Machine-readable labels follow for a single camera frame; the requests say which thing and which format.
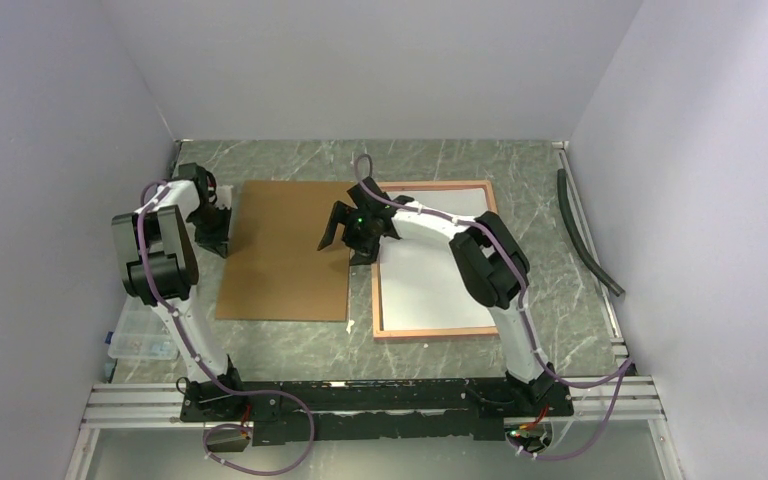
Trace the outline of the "seascape photo print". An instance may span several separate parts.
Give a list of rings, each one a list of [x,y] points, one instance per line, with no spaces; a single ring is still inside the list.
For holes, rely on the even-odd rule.
[[[441,201],[461,195],[458,222],[435,213]],[[373,336],[377,339],[491,336],[497,333],[487,307],[467,291],[450,241],[466,229],[460,220],[487,212],[486,192],[415,191],[393,217],[395,238],[380,242],[372,265]]]

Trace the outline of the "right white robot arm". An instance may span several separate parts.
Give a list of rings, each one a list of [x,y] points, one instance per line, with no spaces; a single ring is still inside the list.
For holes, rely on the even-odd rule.
[[[457,216],[427,207],[410,196],[391,198],[371,177],[347,190],[349,204],[336,201],[317,248],[340,241],[353,251],[352,265],[378,259],[383,237],[430,241],[449,252],[460,283],[471,299],[488,309],[497,328],[512,385],[510,401],[524,415],[537,413],[549,399],[538,379],[543,368],[533,333],[527,326],[529,261],[498,214]]]

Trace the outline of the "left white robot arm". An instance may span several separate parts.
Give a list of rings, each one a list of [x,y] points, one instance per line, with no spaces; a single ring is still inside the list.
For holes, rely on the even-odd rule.
[[[196,163],[154,186],[138,209],[112,220],[122,283],[163,322],[183,357],[188,389],[201,394],[212,387],[207,407],[232,420],[244,411],[247,394],[200,306],[195,255],[202,248],[227,258],[232,189]]]

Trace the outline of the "brown backing board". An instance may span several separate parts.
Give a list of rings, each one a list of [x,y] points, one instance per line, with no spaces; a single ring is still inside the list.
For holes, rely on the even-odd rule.
[[[235,211],[215,316],[219,320],[343,322],[348,248],[318,245],[343,181],[247,180]]]

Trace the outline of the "pink wooden picture frame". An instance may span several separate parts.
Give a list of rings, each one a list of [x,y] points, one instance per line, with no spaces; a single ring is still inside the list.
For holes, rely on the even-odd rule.
[[[384,182],[391,197],[408,195],[455,214],[496,211],[488,180]],[[482,336],[497,333],[486,307],[463,285],[447,241],[383,238],[372,265],[372,324],[376,339]]]

